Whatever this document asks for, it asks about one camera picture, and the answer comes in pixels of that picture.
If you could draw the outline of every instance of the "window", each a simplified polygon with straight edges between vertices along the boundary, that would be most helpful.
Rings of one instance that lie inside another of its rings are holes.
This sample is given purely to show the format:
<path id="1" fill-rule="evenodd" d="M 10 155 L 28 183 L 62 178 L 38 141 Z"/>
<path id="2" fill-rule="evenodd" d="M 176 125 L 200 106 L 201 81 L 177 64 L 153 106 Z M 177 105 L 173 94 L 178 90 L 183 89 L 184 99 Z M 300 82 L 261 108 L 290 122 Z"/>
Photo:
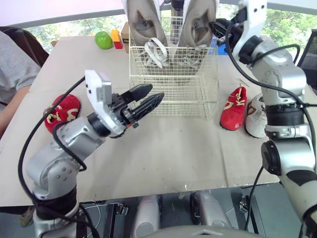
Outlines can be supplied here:
<path id="1" fill-rule="evenodd" d="M 217 17 L 231 19 L 237 10 L 236 5 L 220 4 Z M 161 14 L 170 16 L 170 10 L 162 11 Z M 30 31 L 50 53 L 53 49 L 51 42 L 60 37 L 95 35 L 99 31 L 110 32 L 113 28 L 121 31 L 126 21 L 125 15 L 117 15 L 48 24 L 26 28 L 26 30 Z M 269 35 L 280 46 L 299 44 L 303 51 L 311 29 L 316 28 L 317 16 L 315 15 L 268 9 L 262 33 Z"/>

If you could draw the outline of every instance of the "red child shoe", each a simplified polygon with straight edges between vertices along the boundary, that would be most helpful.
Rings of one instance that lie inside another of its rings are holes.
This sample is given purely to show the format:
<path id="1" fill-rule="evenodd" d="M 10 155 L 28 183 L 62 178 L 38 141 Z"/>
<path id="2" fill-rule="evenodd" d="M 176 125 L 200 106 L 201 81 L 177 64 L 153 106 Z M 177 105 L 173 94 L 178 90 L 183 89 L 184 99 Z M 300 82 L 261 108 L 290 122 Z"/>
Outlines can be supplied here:
<path id="1" fill-rule="evenodd" d="M 234 90 L 226 102 L 221 118 L 220 125 L 227 130 L 237 130 L 242 126 L 244 111 L 247 102 L 247 90 L 239 87 Z"/>
<path id="2" fill-rule="evenodd" d="M 63 96 L 58 96 L 52 105 L 57 103 L 57 101 Z M 44 110 L 44 114 L 51 108 L 52 106 L 46 108 Z M 53 132 L 53 128 L 56 124 L 63 121 L 72 121 L 75 120 L 80 112 L 81 103 L 78 98 L 72 94 L 68 94 L 63 101 L 47 116 L 45 119 L 45 126 L 49 130 L 50 133 Z"/>

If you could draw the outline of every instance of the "white wire basket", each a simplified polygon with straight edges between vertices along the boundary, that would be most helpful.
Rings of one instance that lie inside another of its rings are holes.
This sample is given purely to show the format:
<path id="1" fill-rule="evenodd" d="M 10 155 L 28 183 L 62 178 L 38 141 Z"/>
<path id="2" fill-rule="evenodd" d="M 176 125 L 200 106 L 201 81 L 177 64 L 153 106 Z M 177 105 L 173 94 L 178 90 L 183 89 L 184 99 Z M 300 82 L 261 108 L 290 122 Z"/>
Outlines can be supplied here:
<path id="1" fill-rule="evenodd" d="M 161 104 L 151 113 L 158 116 L 185 116 L 210 119 L 216 110 L 219 84 L 217 46 L 193 49 L 177 47 L 182 17 L 163 17 L 161 24 L 167 38 L 167 66 L 148 64 L 144 47 L 130 40 L 129 70 L 131 86 L 153 85 L 151 94 L 164 92 Z"/>

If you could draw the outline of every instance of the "cardboard box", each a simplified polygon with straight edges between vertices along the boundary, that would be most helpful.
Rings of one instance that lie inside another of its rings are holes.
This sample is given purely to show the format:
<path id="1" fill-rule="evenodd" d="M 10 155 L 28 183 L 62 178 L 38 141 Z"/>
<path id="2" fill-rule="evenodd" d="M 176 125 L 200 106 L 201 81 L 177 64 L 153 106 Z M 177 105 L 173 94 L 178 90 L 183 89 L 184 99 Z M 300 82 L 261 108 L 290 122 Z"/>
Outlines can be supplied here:
<path id="1" fill-rule="evenodd" d="M 122 38 L 125 51 L 129 53 L 129 24 L 128 22 L 126 22 L 122 28 L 121 38 Z"/>

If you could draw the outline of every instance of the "apple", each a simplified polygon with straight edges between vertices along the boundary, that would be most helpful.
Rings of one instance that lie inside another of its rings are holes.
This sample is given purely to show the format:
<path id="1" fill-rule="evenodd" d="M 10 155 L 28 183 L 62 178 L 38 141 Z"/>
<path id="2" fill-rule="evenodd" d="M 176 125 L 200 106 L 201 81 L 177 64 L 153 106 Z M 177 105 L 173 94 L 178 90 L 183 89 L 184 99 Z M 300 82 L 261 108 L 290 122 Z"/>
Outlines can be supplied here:
<path id="1" fill-rule="evenodd" d="M 106 50 L 112 47 L 112 39 L 106 31 L 100 31 L 95 35 L 95 42 L 100 49 Z"/>

